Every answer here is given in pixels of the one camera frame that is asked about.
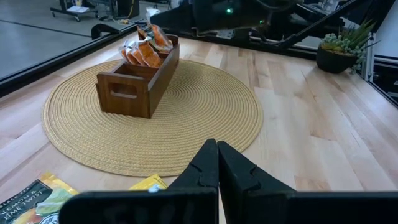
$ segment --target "green light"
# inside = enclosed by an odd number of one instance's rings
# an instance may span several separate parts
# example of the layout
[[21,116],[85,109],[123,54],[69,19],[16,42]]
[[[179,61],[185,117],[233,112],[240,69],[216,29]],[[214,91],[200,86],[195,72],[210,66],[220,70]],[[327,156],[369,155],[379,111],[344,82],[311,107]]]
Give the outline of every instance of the green light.
[[226,13],[227,14],[232,14],[234,11],[233,11],[233,9],[232,8],[227,8],[226,9]]

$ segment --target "green packet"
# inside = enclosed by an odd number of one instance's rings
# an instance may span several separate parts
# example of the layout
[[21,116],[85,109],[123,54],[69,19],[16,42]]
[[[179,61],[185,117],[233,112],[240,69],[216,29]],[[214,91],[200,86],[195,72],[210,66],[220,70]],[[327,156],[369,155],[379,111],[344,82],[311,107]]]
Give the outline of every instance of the green packet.
[[61,206],[77,193],[46,173],[0,204],[0,224],[57,224]]

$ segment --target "light wood tabletop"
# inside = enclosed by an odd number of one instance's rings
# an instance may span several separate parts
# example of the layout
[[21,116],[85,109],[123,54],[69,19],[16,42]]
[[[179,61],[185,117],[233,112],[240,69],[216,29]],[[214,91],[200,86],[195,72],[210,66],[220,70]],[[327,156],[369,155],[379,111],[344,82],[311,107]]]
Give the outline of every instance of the light wood tabletop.
[[[55,85],[84,68],[120,59],[117,47],[123,42],[0,99],[0,202],[47,171],[79,192],[126,190],[142,180],[65,157],[41,122]],[[226,70],[257,95],[264,124],[243,152],[253,163],[297,190],[396,189],[398,110],[359,76],[325,73],[301,58],[189,39],[180,43],[181,58]]]

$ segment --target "woven placemat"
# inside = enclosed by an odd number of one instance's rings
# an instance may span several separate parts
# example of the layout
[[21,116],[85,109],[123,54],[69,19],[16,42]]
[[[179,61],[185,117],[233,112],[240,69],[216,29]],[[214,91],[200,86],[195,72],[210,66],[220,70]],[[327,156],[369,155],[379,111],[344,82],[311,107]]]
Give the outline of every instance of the woven placemat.
[[88,68],[50,94],[44,129],[54,146],[86,166],[132,176],[178,175],[208,138],[240,152],[256,138],[262,109],[254,93],[227,72],[181,60],[151,119],[104,113]]

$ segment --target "wooden tray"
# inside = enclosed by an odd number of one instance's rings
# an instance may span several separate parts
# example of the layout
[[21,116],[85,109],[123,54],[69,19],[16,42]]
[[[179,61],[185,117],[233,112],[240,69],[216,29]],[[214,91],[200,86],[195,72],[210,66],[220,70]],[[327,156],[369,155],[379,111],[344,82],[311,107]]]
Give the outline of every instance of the wooden tray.
[[111,72],[97,74],[96,84],[101,110],[142,118],[151,118],[173,77],[180,59],[180,44],[176,35],[167,35],[173,42],[160,68],[120,63]]

